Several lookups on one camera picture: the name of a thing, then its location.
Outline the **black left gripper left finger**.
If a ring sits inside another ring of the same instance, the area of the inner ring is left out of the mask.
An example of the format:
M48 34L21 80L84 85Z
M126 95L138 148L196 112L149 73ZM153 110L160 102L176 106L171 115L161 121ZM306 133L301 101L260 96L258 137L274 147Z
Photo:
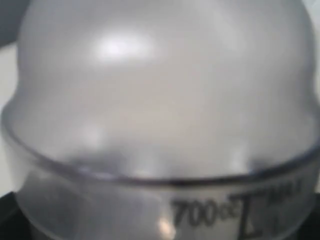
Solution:
M0 197L0 240L41 240L11 191Z

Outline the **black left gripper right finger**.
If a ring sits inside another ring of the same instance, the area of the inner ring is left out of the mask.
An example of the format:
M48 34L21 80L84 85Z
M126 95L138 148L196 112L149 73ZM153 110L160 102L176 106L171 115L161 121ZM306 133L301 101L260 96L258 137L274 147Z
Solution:
M315 196L311 214L288 240L320 240L320 193L317 192Z

